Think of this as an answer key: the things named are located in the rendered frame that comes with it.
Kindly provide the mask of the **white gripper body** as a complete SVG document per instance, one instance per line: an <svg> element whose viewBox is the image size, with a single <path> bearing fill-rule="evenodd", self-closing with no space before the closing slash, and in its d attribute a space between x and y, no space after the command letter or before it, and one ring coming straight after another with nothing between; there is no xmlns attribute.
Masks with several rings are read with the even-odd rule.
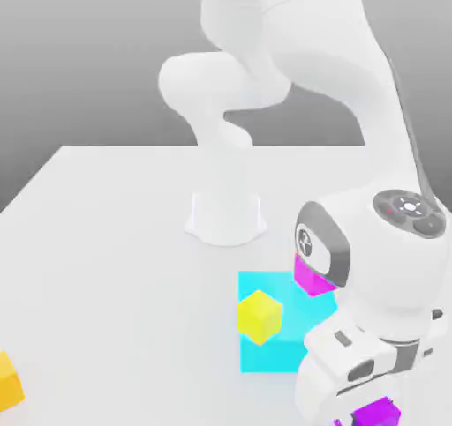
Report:
<svg viewBox="0 0 452 426"><path fill-rule="evenodd" d="M345 386L337 383L311 355L305 357L298 370L295 405L304 426L335 426L335 420L341 426L355 426L355 411L385 397L401 412L406 409L403 384L395 376Z"/></svg>

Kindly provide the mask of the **small purple cube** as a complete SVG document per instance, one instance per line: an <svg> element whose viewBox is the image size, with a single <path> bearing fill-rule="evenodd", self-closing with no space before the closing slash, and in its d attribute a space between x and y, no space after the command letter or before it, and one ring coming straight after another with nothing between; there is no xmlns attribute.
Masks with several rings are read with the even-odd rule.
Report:
<svg viewBox="0 0 452 426"><path fill-rule="evenodd" d="M351 420L350 424L334 419L331 426L398 426L401 416L395 402L383 397L349 414L347 420Z"/></svg>

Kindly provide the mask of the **small yellow cube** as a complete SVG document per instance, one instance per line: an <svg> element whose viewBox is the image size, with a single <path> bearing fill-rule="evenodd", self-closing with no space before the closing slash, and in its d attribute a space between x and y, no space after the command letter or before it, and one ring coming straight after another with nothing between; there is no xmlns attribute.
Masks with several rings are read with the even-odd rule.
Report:
<svg viewBox="0 0 452 426"><path fill-rule="evenodd" d="M260 290L237 304L237 329L257 345L279 333L282 321L283 305Z"/></svg>

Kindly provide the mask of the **small magenta cube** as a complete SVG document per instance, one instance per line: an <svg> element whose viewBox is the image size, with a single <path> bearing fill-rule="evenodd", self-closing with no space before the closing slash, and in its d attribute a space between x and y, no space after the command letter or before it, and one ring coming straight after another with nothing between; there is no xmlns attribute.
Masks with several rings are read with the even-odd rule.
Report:
<svg viewBox="0 0 452 426"><path fill-rule="evenodd" d="M337 290L336 285L315 273L298 254L294 257L293 279L310 297Z"/></svg>

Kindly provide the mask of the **small orange cube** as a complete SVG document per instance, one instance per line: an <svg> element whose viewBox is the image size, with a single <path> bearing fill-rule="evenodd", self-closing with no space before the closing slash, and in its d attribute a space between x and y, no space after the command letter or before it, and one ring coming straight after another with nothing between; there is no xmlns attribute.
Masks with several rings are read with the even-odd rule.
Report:
<svg viewBox="0 0 452 426"><path fill-rule="evenodd" d="M18 405L25 398L19 374L9 356L0 352L0 413Z"/></svg>

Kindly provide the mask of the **large cyan box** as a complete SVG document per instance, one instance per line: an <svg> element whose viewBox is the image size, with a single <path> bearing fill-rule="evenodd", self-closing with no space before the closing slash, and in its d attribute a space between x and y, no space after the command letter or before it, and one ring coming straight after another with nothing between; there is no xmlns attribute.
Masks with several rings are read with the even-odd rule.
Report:
<svg viewBox="0 0 452 426"><path fill-rule="evenodd" d="M306 355L305 335L337 309L332 292L310 297L288 271L241 271L238 299L255 291L282 304L282 328L262 345L240 338L240 370L243 373L295 373Z"/></svg>

